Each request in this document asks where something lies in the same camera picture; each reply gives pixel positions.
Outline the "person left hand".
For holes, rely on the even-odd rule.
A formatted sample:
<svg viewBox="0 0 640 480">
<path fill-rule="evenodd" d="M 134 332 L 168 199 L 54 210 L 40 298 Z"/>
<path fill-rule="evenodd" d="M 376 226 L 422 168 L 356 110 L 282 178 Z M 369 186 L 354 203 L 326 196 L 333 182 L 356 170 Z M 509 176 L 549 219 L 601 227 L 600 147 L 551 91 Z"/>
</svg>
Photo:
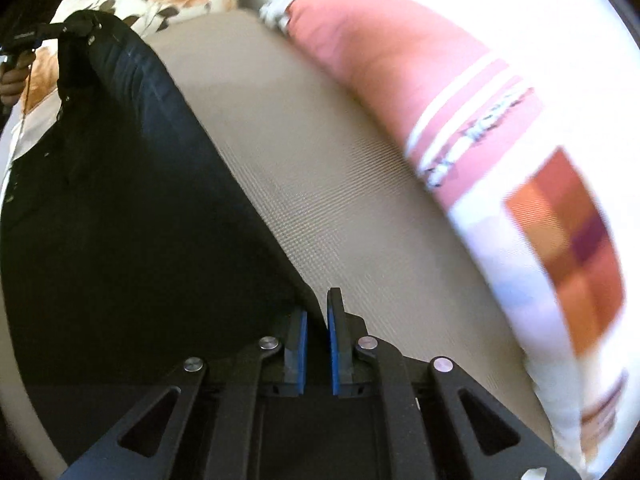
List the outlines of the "person left hand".
<svg viewBox="0 0 640 480">
<path fill-rule="evenodd" d="M 24 51 L 17 58 L 13 67 L 10 67 L 7 62 L 1 64 L 0 96 L 3 106 L 12 108 L 18 102 L 26 88 L 30 66 L 35 59 L 34 52 Z"/>
</svg>

